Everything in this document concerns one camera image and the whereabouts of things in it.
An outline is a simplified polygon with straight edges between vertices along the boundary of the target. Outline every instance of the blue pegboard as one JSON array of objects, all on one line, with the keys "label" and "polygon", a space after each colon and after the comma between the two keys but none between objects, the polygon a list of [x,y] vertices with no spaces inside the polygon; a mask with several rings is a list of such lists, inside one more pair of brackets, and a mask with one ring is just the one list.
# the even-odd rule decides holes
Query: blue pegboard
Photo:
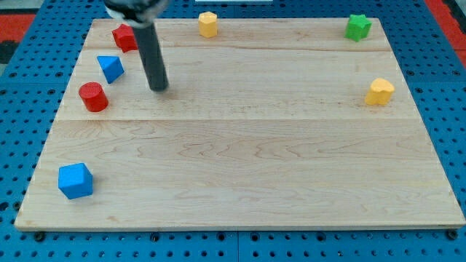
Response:
[{"label": "blue pegboard", "polygon": [[[421,0],[195,5],[161,17],[378,17],[466,212],[466,72]],[[466,261],[466,231],[19,232],[12,225],[102,1],[46,0],[0,78],[0,261]]]}]

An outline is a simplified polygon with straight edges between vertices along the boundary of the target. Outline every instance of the green star-shaped prism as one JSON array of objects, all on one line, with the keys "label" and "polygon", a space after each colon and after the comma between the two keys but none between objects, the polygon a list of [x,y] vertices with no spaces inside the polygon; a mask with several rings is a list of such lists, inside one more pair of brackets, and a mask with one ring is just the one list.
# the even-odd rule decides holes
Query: green star-shaped prism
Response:
[{"label": "green star-shaped prism", "polygon": [[372,22],[366,15],[350,15],[344,37],[359,41],[366,38],[371,30]]}]

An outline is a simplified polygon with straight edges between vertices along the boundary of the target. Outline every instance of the yellow hexagonal block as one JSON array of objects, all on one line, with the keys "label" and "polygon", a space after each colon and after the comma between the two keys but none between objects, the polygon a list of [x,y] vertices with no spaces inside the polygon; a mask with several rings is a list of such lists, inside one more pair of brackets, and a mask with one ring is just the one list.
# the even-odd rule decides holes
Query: yellow hexagonal block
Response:
[{"label": "yellow hexagonal block", "polygon": [[372,84],[369,92],[366,95],[364,100],[368,105],[387,105],[392,97],[392,93],[395,91],[395,87],[389,81],[385,79],[375,79]]},{"label": "yellow hexagonal block", "polygon": [[217,15],[212,12],[203,12],[199,15],[199,33],[210,38],[217,35]]}]

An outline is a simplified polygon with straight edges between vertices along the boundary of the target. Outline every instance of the wooden cutting board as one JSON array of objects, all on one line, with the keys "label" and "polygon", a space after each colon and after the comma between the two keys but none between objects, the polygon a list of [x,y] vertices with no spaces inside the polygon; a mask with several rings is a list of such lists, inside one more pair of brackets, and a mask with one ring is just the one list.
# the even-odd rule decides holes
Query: wooden cutting board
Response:
[{"label": "wooden cutting board", "polygon": [[[95,20],[15,225],[24,231],[457,228],[465,218],[380,22],[158,20],[170,88],[152,92],[114,20]],[[98,55],[121,57],[107,84]],[[396,91],[367,106],[377,77]],[[100,82],[110,101],[78,96]],[[67,200],[58,168],[84,162],[94,194]]]}]

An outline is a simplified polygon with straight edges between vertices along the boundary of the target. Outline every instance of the blue cube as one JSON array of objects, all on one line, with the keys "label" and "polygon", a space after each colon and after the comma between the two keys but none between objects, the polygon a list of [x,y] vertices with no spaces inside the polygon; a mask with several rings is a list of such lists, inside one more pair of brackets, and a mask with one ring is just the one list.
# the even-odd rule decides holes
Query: blue cube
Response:
[{"label": "blue cube", "polygon": [[84,163],[60,167],[58,188],[69,199],[89,196],[92,194],[92,174]]},{"label": "blue cube", "polygon": [[97,56],[97,61],[109,84],[113,83],[125,72],[122,61],[117,56]]}]

